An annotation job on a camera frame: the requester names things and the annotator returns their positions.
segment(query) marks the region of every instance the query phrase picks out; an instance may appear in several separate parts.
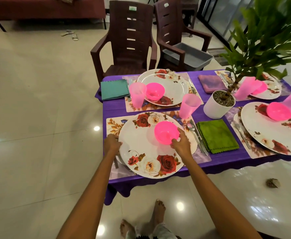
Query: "floral plate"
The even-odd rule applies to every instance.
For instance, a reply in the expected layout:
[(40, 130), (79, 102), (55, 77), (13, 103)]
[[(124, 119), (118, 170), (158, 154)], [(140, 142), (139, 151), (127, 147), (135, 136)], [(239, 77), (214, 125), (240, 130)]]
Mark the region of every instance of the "floral plate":
[[(182, 128), (172, 117), (159, 112), (145, 112), (129, 119), (119, 133), (119, 141), (123, 142), (119, 150), (123, 162), (143, 177), (168, 177), (183, 166), (181, 158), (170, 145), (160, 144), (155, 139), (154, 128), (160, 121), (170, 121)], [(196, 148), (194, 140), (191, 152), (194, 153)]]
[(182, 102), (183, 96), (189, 92), (186, 81), (182, 76), (168, 69), (152, 69), (144, 72), (139, 76), (137, 82), (149, 84), (152, 82), (159, 83), (164, 86), (164, 96), (158, 101), (148, 102), (160, 106), (174, 106)]
[[(263, 77), (265, 78), (264, 82), (267, 84), (267, 90), (259, 93), (257, 95), (252, 95), (256, 98), (263, 99), (263, 100), (273, 100), (282, 94), (282, 85), (279, 83), (278, 80), (276, 80), (274, 77), (270, 76), (268, 73), (263, 72)], [(241, 81), (239, 82), (239, 85), (243, 83), (246, 76), (244, 76)]]
[(241, 119), (246, 130), (260, 144), (268, 149), (291, 155), (291, 119), (274, 121), (267, 116), (268, 104), (251, 102), (241, 111)]

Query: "pink plastic bowl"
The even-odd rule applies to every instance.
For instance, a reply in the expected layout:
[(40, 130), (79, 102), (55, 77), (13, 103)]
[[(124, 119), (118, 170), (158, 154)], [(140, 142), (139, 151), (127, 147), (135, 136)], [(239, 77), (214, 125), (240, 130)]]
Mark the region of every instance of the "pink plastic bowl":
[(159, 83), (149, 83), (146, 85), (146, 97), (152, 101), (158, 101), (164, 95), (165, 89)]
[(261, 83), (260, 87), (258, 89), (256, 89), (252, 95), (258, 95), (260, 93), (263, 93), (264, 91), (267, 90), (268, 86), (264, 81), (261, 80), (255, 80), (255, 83)]
[(267, 115), (275, 121), (285, 121), (291, 118), (291, 110), (282, 103), (272, 102), (267, 106)]
[(179, 135), (178, 127), (169, 121), (159, 122), (154, 128), (155, 138), (164, 145), (172, 144), (172, 139), (178, 139)]

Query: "hand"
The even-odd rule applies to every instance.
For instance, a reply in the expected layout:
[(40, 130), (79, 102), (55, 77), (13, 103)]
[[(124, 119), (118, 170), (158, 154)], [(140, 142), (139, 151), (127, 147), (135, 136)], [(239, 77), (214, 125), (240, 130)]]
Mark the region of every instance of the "hand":
[(176, 139), (172, 139), (172, 148), (175, 149), (175, 151), (180, 155), (183, 163), (185, 164), (188, 159), (193, 159), (191, 154), (191, 145), (190, 142), (185, 135), (185, 132), (183, 129), (178, 128), (180, 132), (180, 138), (181, 140), (178, 142)]
[(109, 134), (103, 143), (103, 151), (106, 155), (116, 156), (119, 152), (119, 148), (122, 145), (122, 142), (118, 142), (118, 135)]

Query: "maroon sofa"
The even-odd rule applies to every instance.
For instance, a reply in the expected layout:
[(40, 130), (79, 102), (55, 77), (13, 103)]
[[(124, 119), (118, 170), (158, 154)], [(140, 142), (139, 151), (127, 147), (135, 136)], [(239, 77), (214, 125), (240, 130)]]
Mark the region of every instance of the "maroon sofa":
[(31, 18), (103, 18), (104, 0), (74, 0), (72, 4), (60, 0), (0, 0), (0, 20)]

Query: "purple tablecloth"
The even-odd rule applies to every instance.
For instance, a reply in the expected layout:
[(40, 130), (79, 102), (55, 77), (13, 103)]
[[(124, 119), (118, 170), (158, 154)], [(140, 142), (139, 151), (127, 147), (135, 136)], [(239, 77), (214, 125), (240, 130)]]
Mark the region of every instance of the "purple tablecloth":
[[(214, 70), (194, 71), (194, 72), (188, 72), (188, 74), (194, 86), (196, 87), (197, 91), (199, 92), (203, 102), (206, 103), (210, 95), (205, 93), (205, 91), (203, 90), (203, 87), (201, 83), (199, 82), (198, 75), (215, 75)], [(110, 81), (110, 80), (119, 80), (119, 79), (122, 79), (122, 76), (108, 76), (108, 77), (105, 77), (103, 80)], [(286, 86), (288, 86), (289, 89), (291, 89), (291, 87), (285, 81), (283, 82)], [(99, 91), (100, 90), (98, 90), (95, 97), (101, 101), (101, 96), (99, 95)], [(280, 101), (283, 101), (285, 98), (286, 98), (285, 96), (280, 96), (279, 98), (275, 100), (271, 100), (271, 102), (273, 101), (280, 102)], [(254, 102), (254, 101), (264, 101), (264, 100), (256, 99), (256, 100), (248, 100), (248, 101), (239, 101), (239, 102), (236, 102), (235, 106), (236, 107), (244, 106), (245, 104), (249, 102)], [(167, 108), (167, 109), (156, 110), (156, 112), (174, 111), (177, 109), (179, 108)], [(129, 113), (126, 112), (124, 98), (104, 101), (103, 102), (103, 138), (106, 138), (107, 136), (107, 129), (106, 129), (107, 118), (131, 116), (138, 113), (141, 113), (141, 112), (129, 112)], [(192, 114), (192, 117), (195, 122), (211, 120), (209, 117), (207, 117), (204, 114), (203, 106), (200, 106)], [(223, 120), (228, 125), (236, 141), (238, 142), (239, 149), (227, 151), (223, 153), (218, 153), (218, 154), (210, 154), (212, 161), (200, 164), (201, 168), (205, 171), (205, 173), (217, 174), (227, 169), (241, 169), (246, 166), (255, 167), (260, 164), (263, 164), (266, 162), (273, 162), (279, 159), (291, 161), (291, 156), (282, 155), (282, 154), (251, 159), (248, 153), (246, 152), (245, 148), (243, 147), (242, 143), (236, 136), (235, 132), (233, 131), (232, 127), (228, 123), (228, 121), (224, 117), (223, 117)], [(189, 175), (190, 174), (187, 168), (183, 167), (172, 176), (186, 177)], [(109, 181), (109, 184), (108, 184), (108, 189), (106, 192), (106, 198), (105, 198), (104, 204), (110, 205), (117, 192), (119, 192), (124, 197), (128, 197), (130, 195), (131, 189), (134, 188), (135, 186), (153, 185), (160, 181), (167, 180), (170, 177), (167, 177), (164, 179), (150, 179), (150, 178), (145, 178), (139, 175), (135, 175), (135, 176), (124, 177), (124, 178), (119, 178), (119, 179), (112, 179)]]

